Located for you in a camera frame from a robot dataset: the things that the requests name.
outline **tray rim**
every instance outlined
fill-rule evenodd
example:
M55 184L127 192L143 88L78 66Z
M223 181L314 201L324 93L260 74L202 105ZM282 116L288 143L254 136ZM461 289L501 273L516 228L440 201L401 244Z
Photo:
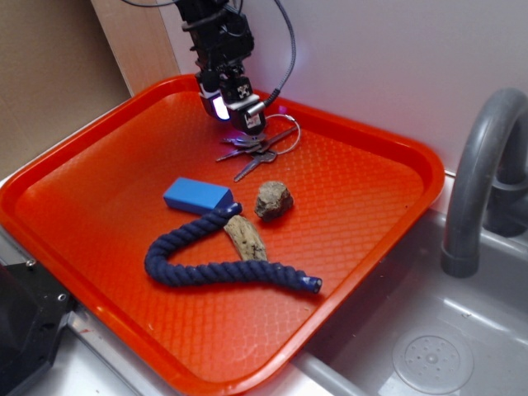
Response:
M193 76L177 76L154 84L28 163L0 187L0 224L22 246L41 261L55 260L60 262L61 258L56 257L53 249L46 246L45 241L40 240L39 236L33 233L25 224L17 222L17 219L9 215L9 213L14 213L13 209L17 199L27 188L38 182L43 176L75 157L86 147L110 134L119 125L133 118L139 111L144 111L164 97L179 92L198 92L196 80ZM354 292L361 281L369 275L375 267L375 264L371 264L372 261L377 262L384 257L441 193L445 170L438 156L425 144L286 99L279 99L271 108L271 111L283 112L286 109L288 114L295 117L301 125L310 125L311 130L313 129L312 125L317 123L332 125L332 131L325 133L326 137L346 143L349 141L350 136L346 137L342 132L344 130L354 130L353 135L355 137L368 138L355 139L354 147L407 165L422 179L424 185L423 193L408 208L405 215L382 237L372 251L358 263L354 271L313 312L299 328L302 331L296 332L261 369L237 380L223 383L206 383L200 380L202 382L197 386L194 381L197 377L182 364L178 367L180 374L175 375L173 368L163 367L165 363L159 362L161 360L160 357L164 357L163 361L170 357L171 363L174 364L174 357L161 347L156 348L143 340L140 334L144 330L140 326L131 321L122 321L116 318L115 315L109 315L104 312L104 309L103 312L99 311L98 306L100 307L100 304L94 304L93 302L85 304L84 301L82 302L112 331L119 334L119 337L127 345L134 345L131 348L144 358L171 386L182 392L203 395L239 394L272 377L308 341L309 336L322 326L324 319L328 318L342 304L344 299ZM389 144L391 149L384 152L383 147L386 144ZM54 275L59 280L65 279L66 275L60 273L62 271L56 272ZM72 283L72 278L75 279L72 274L68 273L68 282L70 284ZM74 289L80 291L80 295L87 293L86 287L80 281L74 285Z

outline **faucet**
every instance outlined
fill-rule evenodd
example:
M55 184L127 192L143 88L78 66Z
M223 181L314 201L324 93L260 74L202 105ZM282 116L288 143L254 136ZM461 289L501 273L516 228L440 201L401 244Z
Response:
M479 268L481 228L512 237L528 229L528 97L504 88L486 101L458 166L441 266L464 278Z

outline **sink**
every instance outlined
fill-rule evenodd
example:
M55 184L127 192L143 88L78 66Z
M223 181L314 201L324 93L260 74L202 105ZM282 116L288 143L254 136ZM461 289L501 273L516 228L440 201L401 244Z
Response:
M528 394L528 251L484 231L477 274L457 279L444 226L428 211L304 348L342 394Z

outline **driftwood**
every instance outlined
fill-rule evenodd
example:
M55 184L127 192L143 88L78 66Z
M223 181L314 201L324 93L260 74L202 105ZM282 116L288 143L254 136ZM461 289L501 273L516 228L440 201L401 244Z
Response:
M243 260L266 260L266 246L255 226L245 217L234 216L225 226Z

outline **sink drain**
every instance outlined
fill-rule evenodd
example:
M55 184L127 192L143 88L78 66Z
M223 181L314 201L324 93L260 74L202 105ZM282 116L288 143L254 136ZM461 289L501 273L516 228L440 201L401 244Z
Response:
M448 394L473 372L473 356L458 337L438 328L418 328L396 343L394 369L409 386L425 394Z

